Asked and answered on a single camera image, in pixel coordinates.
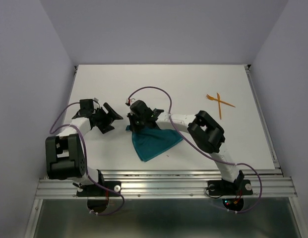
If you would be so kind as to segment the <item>teal cloth napkin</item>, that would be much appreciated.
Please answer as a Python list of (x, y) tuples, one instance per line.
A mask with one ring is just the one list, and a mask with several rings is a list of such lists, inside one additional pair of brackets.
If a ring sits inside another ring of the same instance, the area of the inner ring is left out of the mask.
[(140, 132), (132, 132), (131, 126), (128, 125), (125, 130), (132, 133), (133, 147), (143, 162), (148, 162), (161, 155), (183, 140), (178, 132), (171, 129), (160, 130), (146, 127)]

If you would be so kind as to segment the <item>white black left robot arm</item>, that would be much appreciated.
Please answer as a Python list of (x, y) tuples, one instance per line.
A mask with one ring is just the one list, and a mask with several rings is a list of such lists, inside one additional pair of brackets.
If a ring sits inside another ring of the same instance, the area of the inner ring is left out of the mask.
[(73, 105), (79, 105), (79, 110), (70, 123), (55, 128), (57, 123), (54, 122), (51, 136), (45, 141), (47, 176), (49, 179), (71, 180), (81, 189), (88, 186), (94, 195), (112, 191), (105, 187), (102, 172), (88, 167), (84, 136), (93, 128), (102, 134), (110, 132), (115, 129), (112, 123), (123, 117), (108, 103), (100, 105), (95, 99), (71, 103), (62, 112)]

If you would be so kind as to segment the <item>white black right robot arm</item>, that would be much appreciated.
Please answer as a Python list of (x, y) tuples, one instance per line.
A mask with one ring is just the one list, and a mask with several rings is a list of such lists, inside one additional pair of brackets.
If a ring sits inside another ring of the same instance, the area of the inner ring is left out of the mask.
[(140, 160), (147, 162), (179, 144), (188, 133), (189, 144), (199, 153), (208, 155), (217, 165), (221, 181), (214, 191), (223, 194), (241, 190), (243, 172), (232, 160), (224, 145), (223, 128), (207, 112), (195, 115), (171, 114), (159, 109), (144, 112), (130, 111), (127, 115), (132, 143)]

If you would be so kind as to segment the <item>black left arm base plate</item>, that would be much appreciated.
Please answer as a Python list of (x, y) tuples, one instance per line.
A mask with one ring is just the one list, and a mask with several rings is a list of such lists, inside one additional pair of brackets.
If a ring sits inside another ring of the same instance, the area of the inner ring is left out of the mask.
[[(119, 195), (115, 194), (114, 192), (109, 192), (94, 184), (77, 185), (73, 183), (73, 185), (77, 187), (77, 192), (76, 192), (77, 197), (119, 197)], [(103, 186), (106, 187), (107, 189), (120, 193), (121, 190), (115, 190), (115, 187), (121, 188), (122, 183), (120, 181), (105, 181)]]

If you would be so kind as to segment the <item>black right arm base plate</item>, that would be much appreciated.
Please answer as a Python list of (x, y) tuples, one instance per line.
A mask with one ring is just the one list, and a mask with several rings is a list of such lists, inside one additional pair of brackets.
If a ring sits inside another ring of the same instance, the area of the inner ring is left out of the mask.
[(253, 195), (252, 186), (248, 179), (244, 179), (239, 183), (210, 180), (207, 182), (206, 191), (210, 196)]

